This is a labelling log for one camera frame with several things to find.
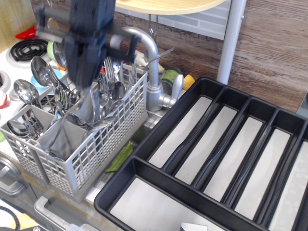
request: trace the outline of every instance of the cutlery tray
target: cutlery tray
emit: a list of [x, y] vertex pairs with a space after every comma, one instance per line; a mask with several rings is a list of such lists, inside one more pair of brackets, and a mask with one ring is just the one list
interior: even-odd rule
[[[209, 230], [306, 230], [307, 124], [201, 78], [107, 182], [94, 206], [126, 231], [180, 230], [181, 222]], [[164, 213], [170, 200], [175, 209]]]
[[[124, 75], [129, 75], [131, 67], [125, 64], [122, 67], [125, 69]], [[142, 77], [135, 79], [134, 86], [123, 98], [123, 104], [110, 114], [110, 116], [116, 117], [110, 126], [90, 134], [83, 141], [82, 137], [86, 130], [68, 120], [65, 121], [64, 129], [56, 137], [56, 142], [51, 147], [62, 154], [70, 150], [72, 154], [65, 161], [55, 159], [42, 149], [54, 139], [58, 127], [61, 125], [60, 121], [43, 131], [37, 140], [21, 139], [12, 134], [6, 124], [2, 126], [0, 130], [24, 170], [39, 181], [52, 186], [65, 198], [81, 202], [102, 171], [121, 151], [148, 116], [146, 111], [147, 73], [143, 75], [143, 71], [137, 69], [137, 74]], [[71, 90], [75, 89], [67, 75], [62, 81], [68, 83]], [[55, 107], [52, 88], [45, 90], [40, 98], [43, 110], [27, 105], [13, 119], [23, 117], [29, 110], [32, 110], [44, 128], [47, 128], [53, 119]]]

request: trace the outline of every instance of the round wooden tray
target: round wooden tray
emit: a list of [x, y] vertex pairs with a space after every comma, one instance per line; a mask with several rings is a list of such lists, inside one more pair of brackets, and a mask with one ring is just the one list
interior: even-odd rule
[[213, 8], [225, 0], [116, 0], [117, 7], [147, 14], [177, 15]]

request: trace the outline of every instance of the faucet handle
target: faucet handle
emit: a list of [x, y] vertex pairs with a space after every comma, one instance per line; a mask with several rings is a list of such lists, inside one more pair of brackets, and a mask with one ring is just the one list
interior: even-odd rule
[[183, 88], [183, 84], [184, 84], [184, 75], [177, 74], [177, 76], [175, 77], [175, 79], [173, 81], [173, 85], [172, 85], [172, 93], [171, 93], [172, 99], [177, 100], [179, 98], [180, 93], [181, 93], [182, 88]]

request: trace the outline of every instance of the cabinet handle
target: cabinet handle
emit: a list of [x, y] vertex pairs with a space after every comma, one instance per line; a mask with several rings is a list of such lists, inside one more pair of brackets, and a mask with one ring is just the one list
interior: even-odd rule
[[[14, 178], [17, 178], [20, 175], [18, 168], [11, 161], [2, 156], [0, 157], [0, 166], [2, 167], [0, 169], [0, 179], [5, 175], [10, 175]], [[25, 190], [26, 187], [18, 181], [15, 181], [11, 185], [7, 185], [6, 183], [0, 181], [0, 192], [8, 195], [9, 197], [18, 197]]]
[[[57, 228], [65, 231], [69, 227], [73, 227], [75, 225], [70, 224], [60, 218], [59, 216], [55, 215], [51, 211], [45, 208], [45, 205], [48, 203], [48, 199], [44, 196], [41, 196], [35, 203], [34, 203], [34, 210], [40, 214], [42, 217], [44, 217], [49, 223], [56, 226]], [[98, 231], [97, 229], [93, 228], [91, 225], [84, 224], [81, 225], [80, 228], [82, 228], [84, 231]]]

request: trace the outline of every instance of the faucet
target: faucet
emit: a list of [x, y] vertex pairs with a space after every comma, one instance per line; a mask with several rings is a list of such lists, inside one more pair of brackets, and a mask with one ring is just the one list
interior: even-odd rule
[[[149, 60], [154, 59], [159, 55], [155, 41], [150, 35], [141, 29], [135, 27], [124, 27], [124, 31], [139, 36], [140, 41], [145, 45], [149, 53]], [[119, 48], [124, 37], [113, 35], [110, 40], [110, 47]], [[153, 60], [149, 65], [149, 81], [147, 83], [147, 98], [146, 107], [149, 111], [158, 111], [163, 107], [171, 108], [180, 96], [183, 87], [184, 78], [182, 74], [178, 74], [172, 86], [171, 96], [164, 93], [163, 85], [159, 81], [158, 61]]]

